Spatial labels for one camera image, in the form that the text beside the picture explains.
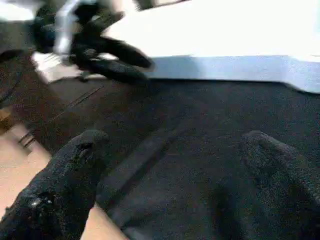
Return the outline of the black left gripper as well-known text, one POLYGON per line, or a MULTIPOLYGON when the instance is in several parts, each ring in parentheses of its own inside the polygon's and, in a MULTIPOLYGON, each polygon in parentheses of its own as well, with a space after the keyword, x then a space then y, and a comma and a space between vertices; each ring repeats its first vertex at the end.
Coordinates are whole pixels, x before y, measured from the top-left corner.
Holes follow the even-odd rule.
POLYGON ((123 16, 111 2, 44 2, 35 12, 30 33, 38 52, 54 53, 65 65, 71 63, 74 42, 89 43, 98 52, 111 54, 124 63, 90 59, 81 62, 80 69, 118 82, 144 85, 149 79, 133 66, 149 69, 153 66, 150 58, 122 40, 101 37, 123 16))

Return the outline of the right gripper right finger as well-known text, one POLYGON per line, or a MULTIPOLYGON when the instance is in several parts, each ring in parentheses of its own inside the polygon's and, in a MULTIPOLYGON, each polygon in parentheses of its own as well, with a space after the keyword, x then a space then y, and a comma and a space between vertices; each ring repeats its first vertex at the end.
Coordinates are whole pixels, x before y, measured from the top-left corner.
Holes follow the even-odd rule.
POLYGON ((256 187, 271 240, 320 238, 320 168, 262 131, 242 136, 241 160, 256 187))

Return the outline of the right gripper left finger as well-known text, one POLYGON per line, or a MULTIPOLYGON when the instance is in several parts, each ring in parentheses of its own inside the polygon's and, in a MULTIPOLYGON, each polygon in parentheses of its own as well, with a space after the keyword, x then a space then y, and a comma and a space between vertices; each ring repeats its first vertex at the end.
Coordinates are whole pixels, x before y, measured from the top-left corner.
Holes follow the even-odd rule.
POLYGON ((108 135, 86 130, 52 155, 0 220, 2 240, 79 240, 106 169, 108 135))

